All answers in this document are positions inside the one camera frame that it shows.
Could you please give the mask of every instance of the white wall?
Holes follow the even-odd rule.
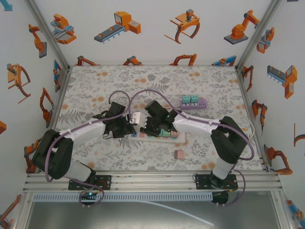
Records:
[[[293,174],[280,176],[281,183],[288,198],[303,212],[305,211],[305,140],[298,141],[294,147],[294,123],[296,123],[296,135],[305,134],[305,27],[302,19],[304,7],[305,1],[284,0],[267,27],[275,28],[271,46],[265,54],[255,50],[246,64],[247,67],[254,66],[253,86],[248,92],[250,100],[257,99],[259,103],[264,103],[268,107],[263,143],[276,150],[282,150],[287,156]],[[284,97],[284,87],[267,76],[268,65],[282,72],[286,72],[291,65],[296,67],[298,78],[295,82],[295,92],[289,99]],[[273,167],[283,168],[282,160],[275,159]]]
[[[45,121],[39,106],[42,87],[45,87],[55,105],[59,93],[55,93],[53,81],[53,61],[55,58],[50,46],[47,56],[39,59],[34,45],[34,36],[29,32],[28,24],[36,26],[34,18],[24,1],[9,0],[13,11],[4,11],[0,5],[0,121],[7,130],[0,135],[0,214],[14,201],[22,191],[26,179],[26,162],[23,148],[30,146],[46,131]],[[44,42],[45,37],[37,32]],[[24,86],[31,96],[18,104],[23,95],[17,87],[8,89],[7,64],[20,64],[30,76],[31,82]],[[45,99],[45,108],[51,109]]]
[[[236,63],[246,48],[247,41],[232,45],[224,40],[232,28],[243,22],[244,13],[254,11],[259,20],[265,13],[269,0],[36,0],[46,22],[53,21],[53,15],[64,16],[74,27],[76,40],[69,44],[59,44],[70,65],[83,55],[91,61],[103,65],[123,64],[135,55],[143,64],[170,64],[176,56],[197,53],[195,64],[212,64],[221,58],[237,56]],[[200,30],[190,39],[181,34],[180,42],[166,38],[174,37],[177,26],[170,22],[186,10],[194,10],[200,18]],[[105,44],[94,37],[115,24],[114,13],[125,11],[141,24],[142,32],[131,31],[111,38]],[[255,29],[249,24],[245,32],[249,38]]]

